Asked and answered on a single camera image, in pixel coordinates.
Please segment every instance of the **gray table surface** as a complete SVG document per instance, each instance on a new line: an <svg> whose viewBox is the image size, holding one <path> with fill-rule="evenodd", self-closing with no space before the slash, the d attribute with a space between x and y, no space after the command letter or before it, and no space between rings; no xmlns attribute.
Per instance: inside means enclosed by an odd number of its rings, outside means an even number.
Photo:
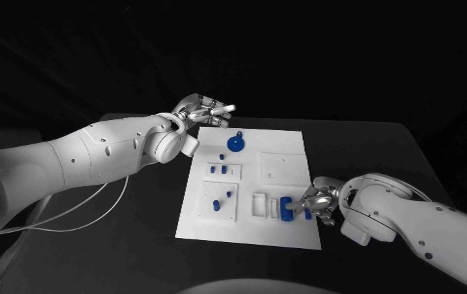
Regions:
<svg viewBox="0 0 467 294"><path fill-rule="evenodd" d="M102 120L142 115L110 114ZM230 127L302 132L311 178L341 180L383 173L452 205L406 128L396 123L233 118ZM190 130L197 136L197 127ZM462 293L467 287L415 257L403 240L360 247L337 227L318 223L321 251L175 239L190 158L180 154L129 176L108 216L69 232L28 231L1 293L174 293L227 278L268 278L340 293ZM46 226L67 229L110 207L123 180ZM53 195L43 218L76 205L99 186Z"/></svg>

